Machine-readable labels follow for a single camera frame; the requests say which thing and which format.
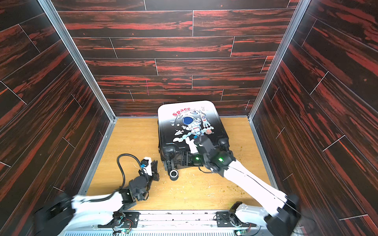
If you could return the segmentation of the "black white astronaut suitcase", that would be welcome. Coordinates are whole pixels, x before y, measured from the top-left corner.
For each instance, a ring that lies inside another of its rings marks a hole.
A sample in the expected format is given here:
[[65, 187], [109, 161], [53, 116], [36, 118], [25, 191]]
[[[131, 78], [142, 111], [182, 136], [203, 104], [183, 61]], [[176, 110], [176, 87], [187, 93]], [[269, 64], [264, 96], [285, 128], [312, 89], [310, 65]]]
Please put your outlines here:
[[179, 178], [178, 171], [198, 166], [186, 138], [207, 136], [215, 147], [227, 144], [229, 137], [215, 105], [210, 101], [193, 101], [161, 105], [157, 110], [158, 149], [170, 179]]

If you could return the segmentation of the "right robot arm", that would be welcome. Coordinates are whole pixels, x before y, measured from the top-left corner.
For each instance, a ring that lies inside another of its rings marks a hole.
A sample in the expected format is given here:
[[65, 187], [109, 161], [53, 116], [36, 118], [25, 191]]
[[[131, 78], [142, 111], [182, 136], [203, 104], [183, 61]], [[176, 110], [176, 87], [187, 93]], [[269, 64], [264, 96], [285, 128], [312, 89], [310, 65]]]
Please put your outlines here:
[[186, 138], [196, 165], [231, 181], [256, 201], [261, 207], [236, 202], [229, 210], [229, 221], [236, 227], [255, 224], [265, 227], [274, 236], [290, 236], [301, 218], [299, 198], [288, 196], [247, 170], [229, 150], [227, 144], [215, 147], [207, 136]]

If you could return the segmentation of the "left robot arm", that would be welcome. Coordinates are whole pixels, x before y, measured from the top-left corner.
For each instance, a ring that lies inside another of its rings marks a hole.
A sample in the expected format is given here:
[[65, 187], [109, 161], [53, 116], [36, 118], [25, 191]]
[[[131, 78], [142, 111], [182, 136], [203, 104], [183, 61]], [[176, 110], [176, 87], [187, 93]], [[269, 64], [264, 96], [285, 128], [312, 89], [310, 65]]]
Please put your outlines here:
[[142, 160], [142, 169], [127, 187], [109, 195], [70, 196], [62, 193], [34, 213], [34, 235], [57, 236], [61, 232], [91, 225], [116, 227], [126, 221], [125, 212], [145, 201], [153, 181], [159, 180], [158, 162]]

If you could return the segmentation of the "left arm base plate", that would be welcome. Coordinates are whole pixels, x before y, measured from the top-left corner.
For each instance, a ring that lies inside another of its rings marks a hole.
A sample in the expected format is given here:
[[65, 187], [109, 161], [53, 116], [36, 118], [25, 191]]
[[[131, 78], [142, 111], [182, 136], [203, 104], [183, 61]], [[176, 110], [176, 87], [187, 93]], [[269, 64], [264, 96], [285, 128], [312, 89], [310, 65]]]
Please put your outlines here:
[[98, 225], [98, 228], [106, 229], [132, 229], [138, 226], [140, 213], [137, 211], [117, 211], [113, 213], [113, 219], [103, 225]]

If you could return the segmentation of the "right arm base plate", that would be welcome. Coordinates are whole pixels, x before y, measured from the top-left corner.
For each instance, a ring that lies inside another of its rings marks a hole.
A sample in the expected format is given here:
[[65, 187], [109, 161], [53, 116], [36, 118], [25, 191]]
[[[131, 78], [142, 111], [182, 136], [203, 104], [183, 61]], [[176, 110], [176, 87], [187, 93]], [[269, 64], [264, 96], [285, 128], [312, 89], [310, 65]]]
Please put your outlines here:
[[217, 211], [213, 220], [216, 221], [217, 227], [219, 228], [253, 228], [257, 226], [253, 223], [241, 222], [234, 214], [230, 216], [228, 211]]

